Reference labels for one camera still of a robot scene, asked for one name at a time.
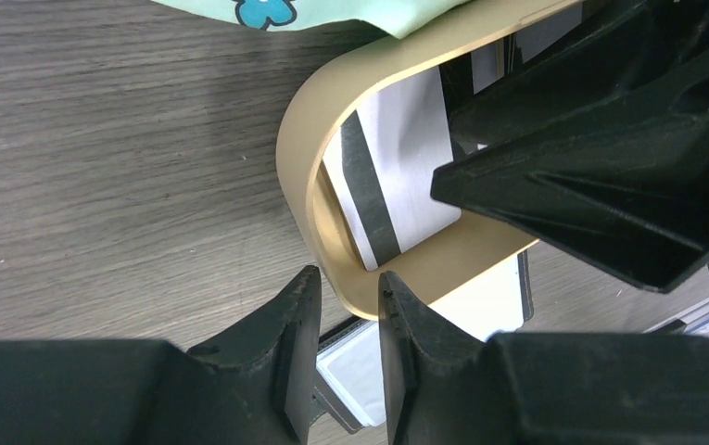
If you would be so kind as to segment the black leather card holder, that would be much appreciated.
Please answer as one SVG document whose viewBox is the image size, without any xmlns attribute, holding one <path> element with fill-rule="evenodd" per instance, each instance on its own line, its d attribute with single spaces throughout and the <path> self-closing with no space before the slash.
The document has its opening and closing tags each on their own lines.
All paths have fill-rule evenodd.
<svg viewBox="0 0 709 445">
<path fill-rule="evenodd" d="M 380 425 L 399 431 L 432 386 L 456 394 L 481 388 L 485 342 L 534 314 L 524 252 L 429 305 L 393 273 L 377 288 L 381 315 L 352 316 L 323 334 L 316 358 L 310 419 L 328 413 L 350 434 Z"/>
</svg>

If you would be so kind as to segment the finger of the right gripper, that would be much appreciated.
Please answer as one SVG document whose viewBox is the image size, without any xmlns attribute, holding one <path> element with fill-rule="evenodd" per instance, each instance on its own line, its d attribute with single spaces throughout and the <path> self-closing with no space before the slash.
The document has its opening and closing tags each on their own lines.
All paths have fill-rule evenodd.
<svg viewBox="0 0 709 445">
<path fill-rule="evenodd" d="M 610 1 L 449 119 L 460 143 L 494 147 L 633 100 L 639 117 L 670 112 L 672 75 L 709 50 L 709 1 Z"/>
<path fill-rule="evenodd" d="M 674 290 L 709 262 L 709 49 L 610 102 L 437 168 L 431 196 L 632 286 Z"/>
</svg>

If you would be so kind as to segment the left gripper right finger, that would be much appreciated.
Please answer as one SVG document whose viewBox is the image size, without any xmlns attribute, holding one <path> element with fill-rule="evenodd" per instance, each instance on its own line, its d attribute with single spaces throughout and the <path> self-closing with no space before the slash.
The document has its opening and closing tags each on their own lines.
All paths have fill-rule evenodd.
<svg viewBox="0 0 709 445">
<path fill-rule="evenodd" d="M 501 350 L 422 303 L 394 272 L 378 283 L 391 444 L 512 444 L 514 409 Z"/>
</svg>

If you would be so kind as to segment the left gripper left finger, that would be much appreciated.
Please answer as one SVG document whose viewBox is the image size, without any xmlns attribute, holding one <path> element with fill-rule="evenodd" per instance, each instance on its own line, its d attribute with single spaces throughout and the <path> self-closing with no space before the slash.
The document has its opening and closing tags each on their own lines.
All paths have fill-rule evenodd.
<svg viewBox="0 0 709 445">
<path fill-rule="evenodd" d="M 166 444 L 305 444 L 321 321 L 321 273 L 177 356 L 163 382 Z"/>
</svg>

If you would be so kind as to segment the white striped card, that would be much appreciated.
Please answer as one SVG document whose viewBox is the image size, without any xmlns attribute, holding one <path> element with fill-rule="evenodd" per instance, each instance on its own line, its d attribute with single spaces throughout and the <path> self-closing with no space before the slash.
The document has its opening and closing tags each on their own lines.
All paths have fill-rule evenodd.
<svg viewBox="0 0 709 445">
<path fill-rule="evenodd" d="M 435 168 L 452 159 L 437 68 L 373 93 L 340 125 L 323 166 L 366 270 L 459 220 L 430 196 Z"/>
</svg>

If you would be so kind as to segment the green cartoon print cloth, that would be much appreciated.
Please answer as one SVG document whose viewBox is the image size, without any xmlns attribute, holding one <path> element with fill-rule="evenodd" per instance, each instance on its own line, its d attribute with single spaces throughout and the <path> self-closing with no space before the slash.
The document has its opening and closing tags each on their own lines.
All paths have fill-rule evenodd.
<svg viewBox="0 0 709 445">
<path fill-rule="evenodd" d="M 266 32 L 362 21 L 404 38 L 464 0 L 156 0 L 199 17 Z"/>
</svg>

